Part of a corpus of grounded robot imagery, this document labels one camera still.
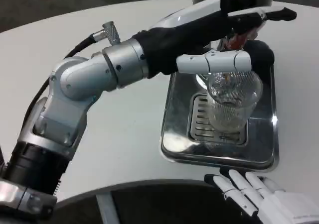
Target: knurled metal knob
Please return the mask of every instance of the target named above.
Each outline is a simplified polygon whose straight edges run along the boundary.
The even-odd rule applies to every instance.
[[[106,31],[107,39],[112,46],[121,43],[120,36],[113,21],[106,22],[102,26]]]

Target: metal grille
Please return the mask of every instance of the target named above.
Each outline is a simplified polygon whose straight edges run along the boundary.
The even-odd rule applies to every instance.
[[[194,99],[190,120],[190,136],[197,141],[240,145],[246,140],[247,126],[237,133],[222,133],[210,125],[207,114],[207,96],[200,94]]]

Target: black cable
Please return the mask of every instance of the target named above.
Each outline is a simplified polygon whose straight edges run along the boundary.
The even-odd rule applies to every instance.
[[[93,34],[89,35],[87,38],[85,38],[83,41],[81,41],[78,45],[76,45],[73,50],[71,50],[65,57],[72,57],[74,56],[76,53],[84,50],[85,48],[87,48],[88,46],[92,45],[96,43],[96,41],[94,40]],[[43,83],[43,85],[41,86],[40,90],[36,93],[36,95],[34,96],[34,98],[32,99],[31,103],[29,104],[28,109],[25,112],[24,115],[24,119],[23,119],[23,123],[22,123],[22,127],[21,130],[23,129],[26,121],[28,120],[31,111],[33,110],[36,102],[39,100],[39,98],[41,97],[41,95],[43,94],[43,92],[45,91],[45,89],[49,86],[49,78],[47,78],[45,80],[45,82]]]

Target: robot finger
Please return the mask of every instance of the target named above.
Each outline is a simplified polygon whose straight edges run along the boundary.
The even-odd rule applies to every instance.
[[[245,195],[257,208],[260,207],[263,198],[251,184],[236,170],[229,170],[229,176],[236,184],[237,188]]]
[[[246,179],[263,198],[272,195],[272,192],[269,190],[269,188],[254,173],[247,172]]]
[[[271,192],[276,192],[276,191],[282,191],[285,192],[286,190],[280,187],[275,181],[273,181],[270,178],[267,177],[259,177],[259,179],[265,184],[265,186],[271,191]]]
[[[234,202],[238,205],[248,216],[253,217],[258,213],[257,208],[226,178],[221,176],[213,177],[215,185],[223,192],[226,201]]]

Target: robotic arm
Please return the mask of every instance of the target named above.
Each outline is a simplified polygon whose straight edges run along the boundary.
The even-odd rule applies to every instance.
[[[112,46],[91,59],[70,57],[58,64],[50,75],[48,97],[39,100],[32,110],[0,179],[0,208],[22,218],[50,217],[60,177],[84,133],[87,111],[103,91],[150,79],[159,72],[255,70],[265,56],[254,49],[191,53],[195,47],[204,47],[230,33],[245,34],[266,20],[293,20],[297,16],[284,7],[257,7],[227,14],[216,9],[216,4],[218,0],[197,3],[124,42],[120,42],[113,23],[106,23],[95,35],[107,36]],[[263,51],[274,59],[268,47]]]

